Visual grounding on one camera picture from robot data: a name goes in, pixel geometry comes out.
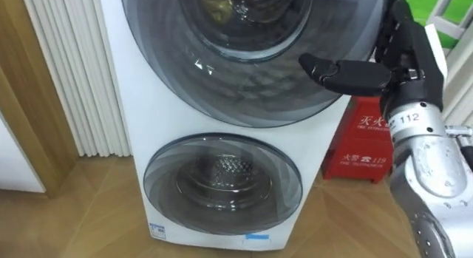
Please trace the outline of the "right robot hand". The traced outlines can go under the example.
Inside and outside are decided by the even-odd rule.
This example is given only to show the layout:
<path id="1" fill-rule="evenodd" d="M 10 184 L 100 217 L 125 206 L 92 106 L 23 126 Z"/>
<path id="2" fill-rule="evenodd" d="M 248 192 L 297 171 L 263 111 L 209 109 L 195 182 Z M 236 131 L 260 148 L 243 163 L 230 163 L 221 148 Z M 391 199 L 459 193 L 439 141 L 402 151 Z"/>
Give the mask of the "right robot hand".
<path id="1" fill-rule="evenodd" d="M 331 92 L 379 97 L 383 115 L 417 102 L 443 110 L 444 76 L 425 27 L 414 20 L 407 0 L 385 0 L 374 55 L 374 62 L 332 61 L 304 53 L 299 64 Z"/>

